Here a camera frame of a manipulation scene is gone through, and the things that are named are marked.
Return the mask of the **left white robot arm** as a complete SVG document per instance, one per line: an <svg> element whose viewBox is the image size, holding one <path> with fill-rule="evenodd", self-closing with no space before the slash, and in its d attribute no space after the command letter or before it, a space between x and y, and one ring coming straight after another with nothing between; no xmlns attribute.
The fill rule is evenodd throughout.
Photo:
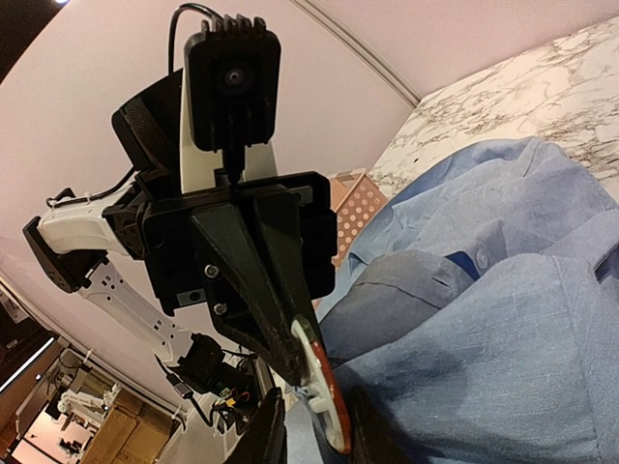
<svg viewBox="0 0 619 464"><path fill-rule="evenodd" d="M196 392L247 396L249 374L210 336L173 323L206 304L216 330L313 402L336 395L313 301L335 285L337 217L315 172L245 181L270 139L278 80L234 64L174 72L120 106L132 170L101 196L64 190L24 236L48 277L133 330Z"/></svg>

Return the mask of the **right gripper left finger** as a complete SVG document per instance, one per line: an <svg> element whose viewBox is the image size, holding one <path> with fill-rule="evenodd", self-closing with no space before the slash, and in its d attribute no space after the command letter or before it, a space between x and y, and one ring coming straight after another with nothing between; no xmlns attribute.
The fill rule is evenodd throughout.
<svg viewBox="0 0 619 464"><path fill-rule="evenodd" d="M226 464L283 464L287 462L285 404L274 387L263 398L246 432L226 459Z"/></svg>

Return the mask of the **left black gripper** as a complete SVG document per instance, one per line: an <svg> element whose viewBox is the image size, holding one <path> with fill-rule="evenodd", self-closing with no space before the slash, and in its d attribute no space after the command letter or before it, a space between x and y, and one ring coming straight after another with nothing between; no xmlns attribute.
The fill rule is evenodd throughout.
<svg viewBox="0 0 619 464"><path fill-rule="evenodd" d="M268 272L235 207L247 215L258 193L254 211ZM184 196L134 184L103 209L103 218L129 255L145 262L167 315L198 301L195 255L200 266L217 267L220 275L206 279L209 304L227 307L216 329L257 353L286 381L299 382L306 362L292 323L302 318L316 334L310 298L335 287L337 220L330 201L330 183L316 172Z"/></svg>

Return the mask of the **blue button-up shirt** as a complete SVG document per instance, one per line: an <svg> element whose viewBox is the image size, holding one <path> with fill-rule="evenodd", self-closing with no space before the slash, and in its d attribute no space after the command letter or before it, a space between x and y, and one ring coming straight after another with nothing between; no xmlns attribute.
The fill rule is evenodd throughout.
<svg viewBox="0 0 619 464"><path fill-rule="evenodd" d="M556 144L480 142L396 195L317 319L414 463L618 459L618 205ZM343 463L302 396L292 463Z"/></svg>

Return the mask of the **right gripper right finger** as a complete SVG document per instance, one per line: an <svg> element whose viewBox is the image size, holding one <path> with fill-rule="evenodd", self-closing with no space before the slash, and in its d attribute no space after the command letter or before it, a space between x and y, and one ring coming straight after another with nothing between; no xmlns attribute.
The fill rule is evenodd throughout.
<svg viewBox="0 0 619 464"><path fill-rule="evenodd" d="M352 426L352 451L348 463L414 463L397 443L391 427L361 387L356 386L350 391L348 406Z"/></svg>

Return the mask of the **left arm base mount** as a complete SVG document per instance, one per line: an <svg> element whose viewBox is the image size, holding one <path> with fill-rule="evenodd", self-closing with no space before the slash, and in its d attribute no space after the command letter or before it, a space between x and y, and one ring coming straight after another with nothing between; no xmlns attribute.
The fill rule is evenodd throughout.
<svg viewBox="0 0 619 464"><path fill-rule="evenodd" d="M159 363L166 380L208 426L216 425L218 415L242 435L264 397L258 382L259 358L225 350L204 334L194 333L191 342L188 354L172 366Z"/></svg>

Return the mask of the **orange portrait round brooch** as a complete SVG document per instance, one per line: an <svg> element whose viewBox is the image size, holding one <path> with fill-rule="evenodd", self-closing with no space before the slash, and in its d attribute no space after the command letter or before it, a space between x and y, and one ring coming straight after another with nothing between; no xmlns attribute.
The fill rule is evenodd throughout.
<svg viewBox="0 0 619 464"><path fill-rule="evenodd" d="M317 417L330 447L340 454L349 454L352 451L351 422L325 349L310 322L302 316L293 319L291 334L302 348L300 389L309 410Z"/></svg>

